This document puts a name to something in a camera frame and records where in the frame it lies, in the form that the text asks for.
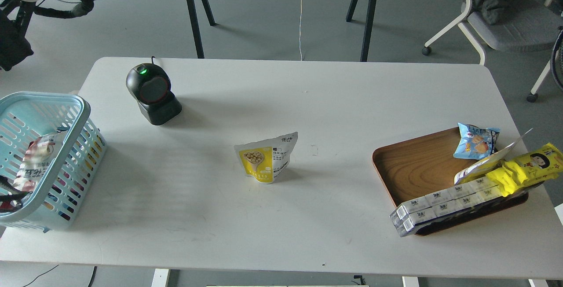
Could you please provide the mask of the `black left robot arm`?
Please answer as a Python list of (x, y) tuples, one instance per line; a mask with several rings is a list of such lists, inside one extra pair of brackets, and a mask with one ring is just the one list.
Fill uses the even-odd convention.
[(4, 0), (0, 13), (0, 66), (9, 71), (33, 54), (26, 39), (32, 15), (47, 18), (78, 18), (87, 15), (94, 7), (94, 0), (79, 0), (71, 10), (63, 11), (41, 7), (39, 0)]

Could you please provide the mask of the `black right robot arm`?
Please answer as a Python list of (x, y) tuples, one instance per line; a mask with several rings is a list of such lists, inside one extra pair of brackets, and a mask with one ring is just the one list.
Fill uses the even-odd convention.
[(552, 48), (550, 69), (555, 84), (563, 90), (563, 27), (558, 27), (558, 34)]

